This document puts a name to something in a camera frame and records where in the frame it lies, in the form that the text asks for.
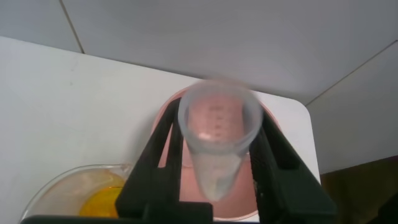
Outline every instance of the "pink container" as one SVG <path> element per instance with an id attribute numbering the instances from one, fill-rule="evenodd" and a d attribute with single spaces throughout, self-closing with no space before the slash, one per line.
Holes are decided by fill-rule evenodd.
<path id="1" fill-rule="evenodd" d="M 169 100 L 161 107 L 159 113 L 157 114 L 152 131 L 156 127 L 159 119 L 163 115 L 167 105 L 177 99 L 182 97 L 188 88 L 182 89 L 176 94 L 174 94 Z M 264 106 L 262 107 L 267 111 L 267 113 L 274 119 L 271 112 Z M 167 152 L 169 150 L 170 134 L 165 143 L 165 148 L 160 158 L 159 167 L 164 167 Z M 251 165 L 249 157 L 243 161 L 241 168 L 238 172 L 238 176 L 229 194 L 222 198 L 220 201 L 211 202 L 205 198 L 195 178 L 195 173 L 192 167 L 192 161 L 190 158 L 190 153 L 188 151 L 187 143 L 183 142 L 183 159 L 182 159 L 182 173 L 181 173 L 181 188 L 180 188 L 180 201 L 184 202 L 209 202 L 213 205 L 213 215 L 215 220 L 219 221 L 236 221 L 249 218 L 257 214 L 256 196 L 254 193 L 254 186 L 252 182 Z"/>

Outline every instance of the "white surface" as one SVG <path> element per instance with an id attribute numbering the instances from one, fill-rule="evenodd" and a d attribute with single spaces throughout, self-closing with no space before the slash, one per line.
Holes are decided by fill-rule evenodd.
<path id="1" fill-rule="evenodd" d="M 307 104 L 398 38 L 397 0 L 64 0 L 86 54 Z"/>
<path id="2" fill-rule="evenodd" d="M 59 1 L 0 0 L 0 35 L 80 52 Z"/>
<path id="3" fill-rule="evenodd" d="M 16 223 L 33 195 L 68 169 L 136 160 L 158 109 L 196 81 L 0 37 L 2 222 Z M 319 180 L 307 109 L 295 100 L 257 96 Z"/>
<path id="4" fill-rule="evenodd" d="M 307 106 L 321 173 L 398 155 L 398 43 Z"/>

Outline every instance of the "clear glass dish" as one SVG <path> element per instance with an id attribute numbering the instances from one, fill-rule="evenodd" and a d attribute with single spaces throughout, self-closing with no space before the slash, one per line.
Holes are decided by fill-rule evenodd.
<path id="1" fill-rule="evenodd" d="M 32 215 L 79 215 L 94 193 L 107 187 L 122 187 L 132 165 L 90 165 L 68 170 L 44 185 L 30 200 L 22 221 Z"/>

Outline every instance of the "plastic measuring cup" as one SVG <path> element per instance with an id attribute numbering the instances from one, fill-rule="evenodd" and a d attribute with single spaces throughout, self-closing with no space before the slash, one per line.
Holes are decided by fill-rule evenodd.
<path id="1" fill-rule="evenodd" d="M 183 95 L 178 123 L 207 199 L 218 201 L 229 192 L 261 121 L 257 98 L 241 86 L 204 81 Z"/>

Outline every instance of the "white table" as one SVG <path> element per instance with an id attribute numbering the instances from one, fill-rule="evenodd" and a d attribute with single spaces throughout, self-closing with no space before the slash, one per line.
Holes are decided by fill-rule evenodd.
<path id="1" fill-rule="evenodd" d="M 0 37 L 1 222 L 17 223 L 33 195 L 68 169 L 135 161 L 157 110 L 196 81 Z M 319 180 L 306 107 L 256 94 Z"/>

